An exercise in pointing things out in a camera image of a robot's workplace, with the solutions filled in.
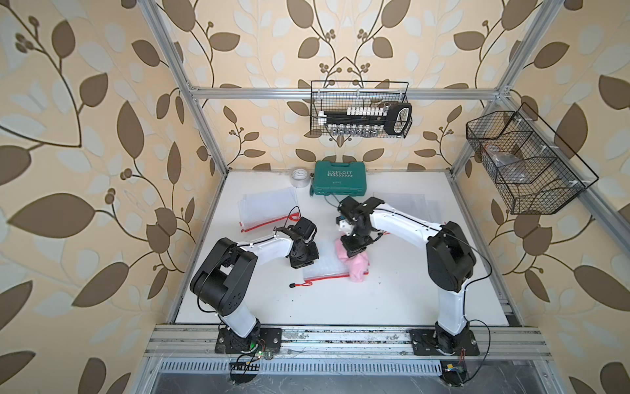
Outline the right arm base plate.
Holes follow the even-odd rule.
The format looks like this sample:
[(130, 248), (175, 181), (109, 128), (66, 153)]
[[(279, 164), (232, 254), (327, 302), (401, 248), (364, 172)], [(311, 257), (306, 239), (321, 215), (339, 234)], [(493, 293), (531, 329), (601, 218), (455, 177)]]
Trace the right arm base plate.
[(409, 338), (415, 356), (479, 356), (476, 338), (469, 327), (452, 335), (439, 326), (410, 329)]

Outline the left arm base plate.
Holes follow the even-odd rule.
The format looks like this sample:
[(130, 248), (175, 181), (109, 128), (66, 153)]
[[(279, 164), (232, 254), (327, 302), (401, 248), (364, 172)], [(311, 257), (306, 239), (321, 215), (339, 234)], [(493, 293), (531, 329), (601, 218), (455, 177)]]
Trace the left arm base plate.
[(252, 355), (262, 352), (264, 355), (275, 355), (282, 346), (282, 330), (280, 328), (259, 328), (246, 338), (239, 337), (230, 328), (221, 328), (215, 345), (215, 353), (220, 355)]

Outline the pink microfiber cloth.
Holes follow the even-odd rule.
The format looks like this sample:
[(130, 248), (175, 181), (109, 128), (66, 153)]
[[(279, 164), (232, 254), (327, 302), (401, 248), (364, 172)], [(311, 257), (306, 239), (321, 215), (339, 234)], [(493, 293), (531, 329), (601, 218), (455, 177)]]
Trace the pink microfiber cloth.
[(349, 257), (340, 238), (336, 239), (335, 247), (337, 259), (348, 269), (351, 282), (362, 282), (369, 268), (368, 254), (361, 252), (354, 257)]

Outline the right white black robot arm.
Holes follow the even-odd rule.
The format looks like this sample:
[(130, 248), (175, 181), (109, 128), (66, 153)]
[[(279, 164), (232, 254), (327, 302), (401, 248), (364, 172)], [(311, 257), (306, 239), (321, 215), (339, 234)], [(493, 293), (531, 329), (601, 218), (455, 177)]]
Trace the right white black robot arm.
[(469, 326), (464, 313), (464, 288), (477, 263), (473, 248), (454, 222), (430, 223), (393, 208), (377, 197), (360, 203), (352, 197), (341, 200), (336, 224), (344, 233), (341, 245), (350, 258), (376, 242), (372, 233), (397, 236), (425, 249), (430, 279), (439, 288), (436, 330), (452, 337)]

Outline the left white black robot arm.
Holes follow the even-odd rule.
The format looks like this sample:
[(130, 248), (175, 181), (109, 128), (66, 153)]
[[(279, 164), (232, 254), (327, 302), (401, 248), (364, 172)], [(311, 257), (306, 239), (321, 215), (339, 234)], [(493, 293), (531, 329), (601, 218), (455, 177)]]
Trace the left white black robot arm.
[(271, 236), (237, 243), (222, 238), (213, 246), (190, 282), (190, 291), (210, 305), (238, 337), (252, 338), (259, 320), (244, 303), (254, 270), (275, 259), (288, 259), (292, 269), (302, 269), (319, 259), (316, 225), (308, 218), (277, 228)]

